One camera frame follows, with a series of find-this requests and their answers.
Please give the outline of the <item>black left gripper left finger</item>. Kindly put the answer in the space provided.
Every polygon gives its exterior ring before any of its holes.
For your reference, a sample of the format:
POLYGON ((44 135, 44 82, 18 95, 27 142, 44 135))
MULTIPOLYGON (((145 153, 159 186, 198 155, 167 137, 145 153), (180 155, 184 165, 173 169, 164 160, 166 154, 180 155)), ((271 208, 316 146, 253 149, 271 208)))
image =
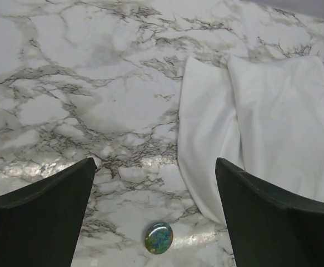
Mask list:
POLYGON ((0 266, 70 266, 91 193, 93 158, 0 196, 0 266))

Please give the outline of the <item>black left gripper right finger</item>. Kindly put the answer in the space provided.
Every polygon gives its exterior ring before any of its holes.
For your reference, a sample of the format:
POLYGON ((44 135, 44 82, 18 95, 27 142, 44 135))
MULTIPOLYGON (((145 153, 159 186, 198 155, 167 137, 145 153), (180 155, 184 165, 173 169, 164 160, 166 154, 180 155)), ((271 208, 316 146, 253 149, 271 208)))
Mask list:
POLYGON ((263 181, 226 159, 215 168, 237 266, 324 266, 324 203, 263 181))

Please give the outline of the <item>white t-shirt with flower print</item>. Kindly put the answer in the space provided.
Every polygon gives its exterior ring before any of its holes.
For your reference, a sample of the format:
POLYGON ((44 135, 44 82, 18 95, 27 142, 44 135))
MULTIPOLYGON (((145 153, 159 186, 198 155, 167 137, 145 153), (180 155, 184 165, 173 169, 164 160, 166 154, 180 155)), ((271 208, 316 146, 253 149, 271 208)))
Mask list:
POLYGON ((215 175, 227 159, 324 202, 324 65, 317 56, 227 68, 188 58, 179 107, 178 164, 201 214, 225 223, 215 175))

